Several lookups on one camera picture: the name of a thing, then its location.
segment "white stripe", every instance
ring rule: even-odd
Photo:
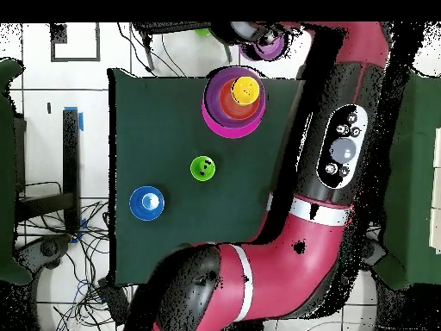
[[[299,167],[301,152],[303,151],[303,146],[305,145],[305,141],[307,140],[307,132],[309,130],[309,124],[311,124],[311,120],[313,119],[313,113],[311,113],[307,117],[307,126],[305,127],[305,130],[303,131],[303,134],[301,135],[301,142],[300,142],[300,152],[297,155],[297,162],[295,163],[295,170],[297,171],[297,168]]]
[[[272,194],[270,193],[270,196],[268,197],[268,202],[266,204],[266,210],[267,211],[271,210],[271,204],[272,204]]]
[[[319,206],[314,218],[311,219],[311,206],[312,204],[309,202],[294,198],[289,213],[306,221],[334,227],[344,226],[348,221],[349,214],[351,213],[350,209],[335,209]]]
[[[244,302],[242,303],[242,309],[240,309],[239,315],[234,320],[234,322],[242,321],[245,316],[248,314],[250,307],[252,306],[252,268],[250,266],[250,262],[246,257],[245,251],[242,247],[238,247],[236,245],[232,245],[236,252],[239,255],[240,261],[242,262],[242,268],[244,269],[244,278],[248,278],[245,282],[245,291],[244,291]]]

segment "black cable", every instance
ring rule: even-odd
[[[74,262],[73,259],[71,258],[71,255],[69,255],[68,253],[66,253],[65,256],[67,256],[67,258],[69,258],[69,260],[71,261],[71,263],[72,263],[72,265],[73,265],[73,275],[75,276],[75,279],[76,279],[78,282],[81,282],[81,279],[78,278],[78,275],[77,275],[77,267],[75,266],[75,262]]]
[[[143,44],[142,44],[142,42],[138,39],[138,38],[136,38],[136,35],[134,35],[134,30],[132,29],[132,25],[130,25],[130,32],[132,33],[132,36],[135,38],[135,40],[144,48],[144,49],[146,49],[146,46],[144,46]],[[170,65],[169,64],[167,64],[163,59],[161,59],[154,51],[152,51],[151,49],[149,49],[149,50],[147,50],[148,52],[150,52],[153,56],[155,56],[155,57],[157,57],[158,59],[160,59],[163,63],[164,63],[164,65],[166,65],[172,72],[174,72],[174,74],[176,75],[176,76],[178,76],[179,78],[181,77],[175,70],[173,70],[171,67],[170,67]]]
[[[108,205],[108,202],[102,203],[101,201],[90,204],[88,206],[82,207],[82,214],[85,213],[85,211],[87,209],[93,208],[91,214],[89,215],[89,218],[85,221],[85,227],[86,229],[84,231],[80,231],[77,234],[73,235],[73,238],[77,239],[79,242],[79,245],[81,246],[81,249],[83,251],[84,254],[84,269],[85,269],[85,280],[87,281],[87,283],[84,282],[84,279],[80,279],[78,277],[77,274],[77,267],[75,264],[75,261],[73,260],[73,258],[71,257],[71,255],[69,255],[68,253],[66,253],[68,259],[71,261],[72,266],[73,266],[73,274],[75,276],[75,279],[81,283],[84,284],[84,286],[86,287],[86,292],[85,294],[83,294],[83,292],[80,290],[79,293],[83,295],[83,298],[74,306],[70,307],[66,313],[63,315],[61,314],[59,311],[59,314],[62,316],[59,322],[59,325],[57,327],[57,329],[67,329],[67,331],[70,331],[69,328],[67,327],[67,323],[66,323],[66,318],[71,318],[71,319],[75,319],[78,323],[83,323],[85,326],[89,326],[89,327],[98,327],[98,331],[101,331],[100,326],[102,326],[103,324],[108,324],[108,323],[112,323],[113,321],[111,321],[111,319],[108,319],[106,321],[103,322],[98,322],[95,317],[91,314],[91,311],[108,311],[109,308],[103,308],[103,309],[99,309],[96,308],[95,306],[91,305],[89,302],[90,301],[95,301],[96,303],[101,303],[102,300],[99,297],[99,295],[96,292],[96,286],[95,286],[95,280],[96,280],[96,268],[95,265],[92,261],[93,259],[93,255],[95,252],[98,253],[109,253],[109,252],[102,252],[100,250],[97,249],[98,245],[101,243],[102,240],[108,240],[109,237],[106,234],[102,234],[102,233],[106,233],[109,230],[103,230],[100,228],[94,228],[94,227],[90,227],[89,223],[90,221],[104,208]],[[66,231],[65,229],[58,229],[59,227],[51,227],[48,225],[47,223],[47,219],[52,218],[58,222],[60,222],[64,227],[65,226],[65,222],[63,221],[63,219],[61,219],[61,217],[59,215],[57,215],[57,217],[54,216],[50,216],[50,215],[43,215],[41,216],[41,221],[43,223],[43,226],[36,224],[35,222],[32,222],[31,220],[28,220],[30,222],[29,227],[33,227],[33,228],[39,228],[39,229],[47,229],[49,231],[51,231],[52,233],[55,234],[65,234]],[[90,244],[86,243],[82,237],[78,237],[78,234],[82,233],[83,235],[89,234],[91,237],[93,237],[93,240]],[[82,320],[82,317],[84,317],[81,314],[81,309],[84,308],[88,314],[90,315],[90,317],[92,318],[94,323],[89,323],[89,322],[85,322],[84,320]]]
[[[59,315],[60,315],[60,317],[61,317],[61,319],[59,320],[59,325],[61,324],[61,322],[63,322],[63,323],[65,324],[65,328],[67,329],[67,331],[69,331],[69,328],[67,327],[67,323],[66,323],[66,321],[65,321],[65,317],[66,317],[65,313],[62,314],[62,313],[59,311],[59,309],[57,309],[55,306],[53,306],[53,309],[55,309],[55,310],[59,313]]]
[[[170,59],[170,61],[173,63],[173,65],[176,66],[176,67],[179,69],[179,71],[180,71],[180,72],[181,72],[181,73],[187,78],[187,75],[185,75],[185,73],[182,71],[181,67],[179,67],[179,66],[175,63],[175,61],[173,61],[173,59],[171,59],[169,53],[167,52],[167,48],[165,48],[165,44],[164,44],[164,35],[163,35],[163,34],[161,35],[161,41],[162,41],[162,47],[164,48],[165,54],[166,54],[167,56],[169,56],[169,59]]]
[[[92,318],[92,320],[94,321],[94,323],[96,324],[96,326],[98,327],[98,331],[101,331],[100,325],[98,324],[98,321],[95,319],[95,317],[89,312],[89,310],[87,309],[87,307],[84,307],[87,311],[87,313],[90,315],[90,317]]]
[[[153,73],[152,69],[151,69],[150,67],[144,65],[144,63],[140,60],[140,58],[138,57],[138,54],[137,54],[137,52],[136,52],[136,48],[134,47],[134,44],[132,43],[132,41],[131,41],[129,38],[127,38],[127,37],[122,33],[120,23],[117,22],[116,24],[118,25],[118,29],[120,30],[120,35],[121,35],[121,37],[124,38],[124,39],[126,39],[126,40],[128,40],[128,41],[130,42],[130,45],[131,45],[132,48],[134,49],[134,55],[135,55],[136,59],[137,59],[137,60],[138,60],[143,66],[144,66],[144,68],[146,69],[147,72],[150,72],[154,77],[157,78],[158,76],[155,75],[155,74]]]

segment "button panel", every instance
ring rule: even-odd
[[[367,126],[368,115],[359,105],[347,104],[331,114],[317,164],[317,176],[323,185],[340,189],[350,183]]]

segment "round button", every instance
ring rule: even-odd
[[[357,115],[355,113],[350,113],[346,119],[349,124],[355,123],[357,121]]]
[[[349,167],[347,166],[342,166],[340,169],[340,177],[347,177],[349,174]]]
[[[335,173],[337,172],[338,169],[339,169],[339,168],[338,168],[337,165],[334,164],[334,163],[328,164],[328,165],[326,165],[326,167],[325,167],[325,171],[326,171],[328,174],[331,174],[331,175],[335,174]]]
[[[352,130],[351,130],[351,136],[352,137],[358,137],[359,135],[360,135],[360,128],[358,128],[358,127],[354,127]]]
[[[339,124],[337,126],[337,132],[339,134],[347,134],[349,132],[349,126],[346,124]]]
[[[340,164],[346,164],[351,161],[354,158],[356,151],[357,147],[354,141],[348,138],[339,138],[335,140],[329,148],[332,158]]]

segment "yellow cup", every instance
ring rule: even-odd
[[[233,99],[239,105],[253,104],[258,100],[259,92],[258,82],[249,76],[236,79],[231,87]]]

